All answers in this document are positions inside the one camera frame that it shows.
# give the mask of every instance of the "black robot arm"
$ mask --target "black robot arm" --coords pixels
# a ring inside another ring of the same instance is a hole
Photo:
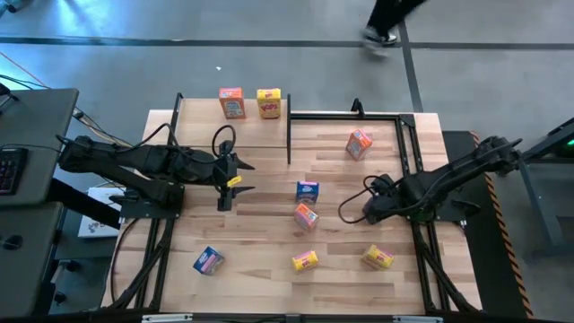
[[[366,220],[373,224],[395,214],[415,221],[432,220],[429,216],[453,189],[486,171],[516,169],[520,153],[514,146],[521,141],[509,143],[504,137],[492,136],[468,155],[436,170],[420,171],[397,182],[387,174],[377,177],[370,184],[373,197],[363,207]]]
[[[249,188],[230,188],[227,183],[238,176],[237,169],[254,168],[229,153],[230,143],[220,144],[215,158],[201,150],[167,145],[119,147],[78,136],[75,140],[58,137],[65,145],[58,164],[70,172],[92,172],[131,188],[143,200],[169,206],[183,198],[181,185],[212,186],[220,193],[218,210],[229,211],[231,200]],[[133,173],[138,170],[144,177]]]

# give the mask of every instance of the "small cereal box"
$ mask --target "small cereal box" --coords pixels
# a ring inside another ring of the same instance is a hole
[[[245,118],[243,90],[241,88],[219,89],[219,102],[226,118]]]
[[[319,198],[319,183],[317,182],[297,182],[297,193],[295,201],[299,203],[316,203]]]
[[[367,265],[375,269],[391,267],[394,259],[393,254],[379,249],[376,245],[371,245],[361,258]]]
[[[365,157],[372,145],[373,141],[362,130],[355,130],[347,143],[347,152],[355,161],[358,161]]]
[[[319,216],[302,203],[299,204],[299,206],[297,206],[295,209],[295,222],[305,230],[311,230],[315,228],[318,220]]]
[[[257,106],[261,118],[278,118],[281,116],[281,89],[257,90]]]
[[[293,267],[298,272],[312,268],[319,263],[319,258],[317,257],[315,250],[307,251],[303,254],[293,257],[291,260],[293,262]]]
[[[202,275],[211,275],[219,268],[225,258],[215,249],[207,247],[199,259],[194,263],[194,268]]]

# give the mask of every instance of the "white paper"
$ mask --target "white paper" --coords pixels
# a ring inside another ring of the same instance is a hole
[[[121,206],[118,204],[111,204],[110,196],[123,196],[124,191],[119,188],[90,188],[88,196],[105,203],[116,210],[120,210]],[[107,225],[93,221],[91,218],[83,215],[82,222],[80,223],[80,230],[78,231],[79,238],[104,238],[104,237],[117,237],[119,231],[110,228]]]

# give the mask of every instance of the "orange cereal box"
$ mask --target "orange cereal box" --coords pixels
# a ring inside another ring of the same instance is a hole
[[[361,160],[373,145],[373,141],[362,130],[352,132],[349,142],[347,143],[347,152],[355,160]]]
[[[219,102],[226,118],[245,118],[243,90],[241,88],[219,89]]]
[[[261,118],[278,118],[281,116],[281,89],[257,90],[257,106]]]
[[[295,209],[295,222],[305,230],[312,230],[315,228],[318,219],[319,216],[302,203]]]

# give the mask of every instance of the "yellow cereal box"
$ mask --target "yellow cereal box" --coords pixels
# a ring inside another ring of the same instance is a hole
[[[312,268],[319,263],[315,250],[307,251],[291,259],[296,271]]]
[[[261,118],[278,118],[281,116],[281,89],[257,90],[257,106]]]
[[[219,102],[222,104],[226,118],[245,118],[243,90],[241,88],[219,89]]]
[[[361,160],[373,145],[373,141],[362,130],[352,132],[349,142],[347,143],[347,152],[355,160]]]
[[[391,267],[395,256],[379,249],[376,245],[371,245],[362,255],[361,260],[375,269],[383,269]]]

